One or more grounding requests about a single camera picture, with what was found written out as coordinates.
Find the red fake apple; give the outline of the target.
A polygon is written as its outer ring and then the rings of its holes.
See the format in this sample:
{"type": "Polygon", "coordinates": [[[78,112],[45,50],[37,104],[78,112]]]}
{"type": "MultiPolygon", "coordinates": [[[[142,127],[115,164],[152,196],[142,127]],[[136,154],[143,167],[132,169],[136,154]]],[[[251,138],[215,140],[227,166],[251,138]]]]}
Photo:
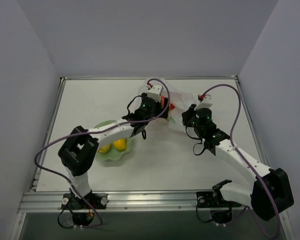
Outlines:
{"type": "Polygon", "coordinates": [[[175,105],[173,105],[172,103],[169,104],[169,111],[172,111],[175,108],[176,108],[175,105]]]}

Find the yellow fake banana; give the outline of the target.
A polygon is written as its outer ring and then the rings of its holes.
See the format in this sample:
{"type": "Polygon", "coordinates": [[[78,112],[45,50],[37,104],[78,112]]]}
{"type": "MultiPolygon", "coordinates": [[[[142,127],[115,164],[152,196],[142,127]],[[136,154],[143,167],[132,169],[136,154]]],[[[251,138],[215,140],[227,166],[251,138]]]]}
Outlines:
{"type": "Polygon", "coordinates": [[[118,139],[113,142],[113,146],[119,152],[125,151],[127,149],[127,140],[125,138],[118,139]]]}

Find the peach coloured fake peach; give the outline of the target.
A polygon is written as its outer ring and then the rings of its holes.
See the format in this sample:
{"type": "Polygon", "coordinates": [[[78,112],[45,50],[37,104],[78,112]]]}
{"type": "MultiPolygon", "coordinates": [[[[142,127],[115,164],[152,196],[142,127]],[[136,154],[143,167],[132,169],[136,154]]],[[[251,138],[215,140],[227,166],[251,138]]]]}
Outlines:
{"type": "Polygon", "coordinates": [[[164,96],[161,96],[161,108],[164,109],[165,108],[165,97],[164,96]]]}

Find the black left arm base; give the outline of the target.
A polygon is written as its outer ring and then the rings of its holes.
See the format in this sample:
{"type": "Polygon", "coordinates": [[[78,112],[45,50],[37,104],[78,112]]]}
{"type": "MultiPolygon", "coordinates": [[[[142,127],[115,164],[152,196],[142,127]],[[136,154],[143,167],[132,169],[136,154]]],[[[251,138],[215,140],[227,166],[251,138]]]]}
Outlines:
{"type": "Polygon", "coordinates": [[[99,223],[97,227],[103,225],[103,220],[97,210],[105,210],[108,203],[108,195],[106,193],[93,193],[92,191],[84,197],[89,205],[81,198],[76,197],[73,193],[65,193],[61,201],[61,212],[57,218],[58,224],[62,228],[94,228],[92,222],[95,217],[98,218],[99,223]],[[60,216],[64,211],[69,211],[73,224],[71,226],[64,226],[60,222],[60,216]]]}

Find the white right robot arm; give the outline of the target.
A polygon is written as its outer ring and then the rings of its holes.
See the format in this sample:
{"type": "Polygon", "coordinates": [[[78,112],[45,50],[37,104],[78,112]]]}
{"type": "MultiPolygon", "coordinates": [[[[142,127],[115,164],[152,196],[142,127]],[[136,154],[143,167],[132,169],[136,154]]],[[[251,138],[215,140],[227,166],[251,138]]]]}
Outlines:
{"type": "Polygon", "coordinates": [[[281,168],[270,168],[237,147],[230,136],[213,123],[209,108],[192,104],[181,116],[183,125],[194,130],[204,151],[224,160],[248,182],[248,187],[230,179],[215,184],[212,187],[215,205],[222,207],[230,202],[246,205],[264,221],[294,205],[287,173],[281,168]]]}

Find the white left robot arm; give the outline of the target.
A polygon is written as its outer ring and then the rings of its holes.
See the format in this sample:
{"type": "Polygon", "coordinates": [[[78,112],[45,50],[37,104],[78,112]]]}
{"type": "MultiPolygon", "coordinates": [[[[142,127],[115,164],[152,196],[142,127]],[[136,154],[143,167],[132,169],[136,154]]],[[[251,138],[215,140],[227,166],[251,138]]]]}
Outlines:
{"type": "Polygon", "coordinates": [[[138,134],[146,138],[145,127],[155,118],[167,118],[170,99],[160,97],[159,101],[143,95],[141,104],[134,112],[118,121],[91,130],[75,127],[69,138],[58,151],[70,179],[70,192],[74,194],[73,204],[80,210],[90,206],[92,189],[89,185],[88,170],[97,151],[117,140],[132,138],[138,134]]]}

